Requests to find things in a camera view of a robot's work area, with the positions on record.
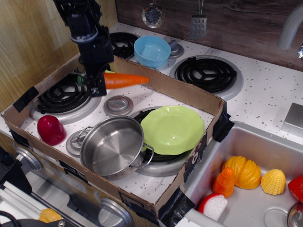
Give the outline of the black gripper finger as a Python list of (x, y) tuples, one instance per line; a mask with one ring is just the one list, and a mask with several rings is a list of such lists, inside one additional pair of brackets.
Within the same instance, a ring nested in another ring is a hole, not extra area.
[(91, 97), (99, 97), (99, 96), (107, 95), (104, 75), (86, 76), (86, 87)]

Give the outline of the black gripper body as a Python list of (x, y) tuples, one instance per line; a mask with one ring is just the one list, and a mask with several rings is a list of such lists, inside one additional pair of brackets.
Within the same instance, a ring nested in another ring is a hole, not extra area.
[(105, 66), (114, 61), (109, 30), (101, 25), (70, 26), (71, 40), (79, 48), (87, 80), (96, 81)]

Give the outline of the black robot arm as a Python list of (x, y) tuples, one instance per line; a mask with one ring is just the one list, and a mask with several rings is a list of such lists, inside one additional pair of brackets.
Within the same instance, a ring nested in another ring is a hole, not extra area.
[(114, 52), (109, 29), (99, 22), (100, 5), (94, 0), (55, 0), (54, 4), (80, 51), (87, 91), (91, 97), (105, 96), (104, 72), (114, 61)]

